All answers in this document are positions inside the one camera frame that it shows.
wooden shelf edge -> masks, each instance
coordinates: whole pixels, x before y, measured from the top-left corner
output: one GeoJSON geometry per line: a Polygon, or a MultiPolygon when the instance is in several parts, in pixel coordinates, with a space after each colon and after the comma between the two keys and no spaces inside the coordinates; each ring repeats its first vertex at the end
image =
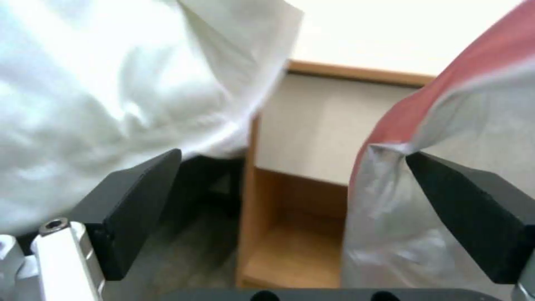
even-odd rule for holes
{"type": "Polygon", "coordinates": [[[343,220],[284,218],[245,265],[243,280],[261,288],[339,288],[342,229],[343,220]]]}
{"type": "Polygon", "coordinates": [[[369,80],[409,86],[424,86],[435,79],[434,76],[424,74],[346,67],[303,61],[290,61],[288,70],[291,72],[313,74],[317,76],[342,77],[347,79],[369,80]]]}

plastic bag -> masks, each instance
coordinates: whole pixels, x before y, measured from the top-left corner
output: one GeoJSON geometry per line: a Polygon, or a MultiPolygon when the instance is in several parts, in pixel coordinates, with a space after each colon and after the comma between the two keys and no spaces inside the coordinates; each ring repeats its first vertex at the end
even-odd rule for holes
{"type": "Polygon", "coordinates": [[[511,11],[361,148],[349,188],[344,287],[467,288],[510,298],[441,223],[404,157],[423,150],[495,172],[535,197],[535,1],[511,11]]]}
{"type": "Polygon", "coordinates": [[[171,148],[245,148],[300,20],[282,0],[2,1],[0,233],[171,148]]]}

red stripe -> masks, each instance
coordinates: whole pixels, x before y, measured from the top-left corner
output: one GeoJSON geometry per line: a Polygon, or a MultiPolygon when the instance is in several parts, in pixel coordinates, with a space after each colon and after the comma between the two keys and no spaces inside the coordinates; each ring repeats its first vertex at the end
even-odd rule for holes
{"type": "Polygon", "coordinates": [[[533,55],[535,0],[526,0],[468,46],[434,81],[398,102],[381,118],[357,155],[350,186],[368,144],[409,142],[441,95],[468,80],[533,55]]]}

screw hole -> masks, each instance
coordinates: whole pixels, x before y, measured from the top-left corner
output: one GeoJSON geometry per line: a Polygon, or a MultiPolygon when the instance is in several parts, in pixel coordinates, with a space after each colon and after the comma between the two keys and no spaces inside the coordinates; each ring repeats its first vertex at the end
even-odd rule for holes
{"type": "Polygon", "coordinates": [[[393,293],[389,291],[378,291],[371,296],[371,301],[400,301],[393,293]]]}
{"type": "Polygon", "coordinates": [[[277,297],[277,295],[267,290],[259,291],[258,293],[254,294],[251,297],[251,301],[279,301],[279,300],[280,299],[279,297],[277,297]]]}
{"type": "Polygon", "coordinates": [[[53,220],[51,222],[49,222],[46,226],[44,226],[45,228],[47,229],[53,229],[55,227],[59,227],[60,225],[62,224],[62,221],[60,220],[53,220]]]}

red and white bag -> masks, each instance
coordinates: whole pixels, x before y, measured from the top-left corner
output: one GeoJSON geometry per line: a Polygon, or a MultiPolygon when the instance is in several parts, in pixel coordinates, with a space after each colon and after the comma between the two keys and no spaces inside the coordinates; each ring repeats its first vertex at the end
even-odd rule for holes
{"type": "Polygon", "coordinates": [[[503,17],[433,82],[397,103],[350,180],[344,287],[468,288],[509,299],[441,223],[404,157],[495,172],[535,197],[535,0],[503,17]]]}

